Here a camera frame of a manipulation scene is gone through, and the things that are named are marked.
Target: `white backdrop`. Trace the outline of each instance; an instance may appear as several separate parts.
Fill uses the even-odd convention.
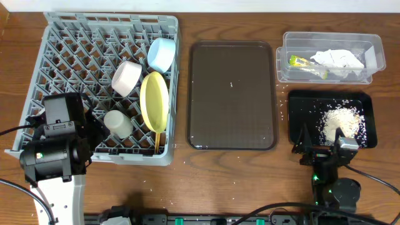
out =
[[[10,12],[400,13],[400,0],[0,0]]]

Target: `yellow bowl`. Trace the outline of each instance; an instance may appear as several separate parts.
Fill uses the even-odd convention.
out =
[[[155,133],[164,132],[168,116],[168,88],[158,72],[143,79],[140,90],[140,108],[146,126]]]

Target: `tray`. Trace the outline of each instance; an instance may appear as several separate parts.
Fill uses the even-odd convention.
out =
[[[342,108],[356,108],[360,116],[364,116],[365,135],[359,131],[355,135],[357,143],[362,148],[374,148],[378,144],[376,136],[374,111],[371,98],[363,92],[336,92],[336,91],[306,91],[293,90],[289,93],[289,136],[295,143],[300,135],[304,123],[310,133],[311,142],[316,146],[321,144],[320,120],[323,113],[340,105]]]
[[[26,116],[36,115],[44,106],[44,96],[84,92],[94,103],[94,116],[103,120],[113,109],[131,118],[134,132],[126,139],[107,137],[96,148],[93,161],[116,164],[166,166],[173,160],[176,118],[176,88],[179,74],[179,27],[174,16],[45,12],[49,25],[44,30],[31,84],[19,125]],[[152,71],[146,56],[156,38],[173,39],[176,55],[163,74],[169,88],[167,129],[162,134],[159,154],[154,154],[155,134],[144,124],[139,107],[143,77]],[[132,61],[142,65],[138,84],[127,97],[111,87],[118,65]],[[32,129],[19,130],[12,150],[16,158],[31,140]]]
[[[200,41],[192,47],[187,141],[193,148],[272,149],[276,111],[268,43]]]

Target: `dish rack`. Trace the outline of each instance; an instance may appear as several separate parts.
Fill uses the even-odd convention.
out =
[[[116,164],[166,166],[173,160],[176,120],[176,91],[179,76],[179,26],[174,16],[45,12],[49,25],[42,43],[25,100],[19,125],[27,116],[44,109],[43,97],[61,93],[86,93],[94,105],[93,115],[103,121],[110,110],[131,118],[133,133],[126,139],[108,136],[92,156],[93,161]],[[157,38],[173,39],[176,53],[170,69],[163,74],[169,88],[167,128],[161,135],[159,153],[154,153],[156,134],[141,116],[139,93],[143,78],[152,70],[147,63],[151,43]],[[111,87],[118,65],[131,61],[142,66],[134,90],[121,97]],[[89,109],[89,103],[83,101]],[[33,129],[16,134],[6,153],[19,158],[32,139]]]

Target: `wooden table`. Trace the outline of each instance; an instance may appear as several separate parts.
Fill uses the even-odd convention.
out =
[[[371,33],[382,38],[387,68],[370,85],[289,84],[277,87],[277,100],[292,89],[364,91],[372,97],[378,145],[358,153],[351,165],[400,187],[400,15],[399,14],[172,14],[182,32],[174,161],[166,167],[93,163],[86,176],[84,212],[101,213],[126,204],[140,212],[246,214],[270,203],[313,203],[311,168],[290,160],[288,121],[279,122],[276,150],[196,151],[185,141],[189,48],[199,40],[258,40],[273,51],[286,31]],[[0,130],[18,125],[47,22],[40,13],[11,13],[0,43]],[[286,117],[286,105],[279,108]],[[0,149],[13,145],[15,134],[0,137]],[[0,153],[0,177],[28,187],[19,161]],[[361,183],[357,212],[391,222],[400,198],[378,182],[345,168],[341,177]],[[0,186],[2,224],[37,224],[33,200]]]

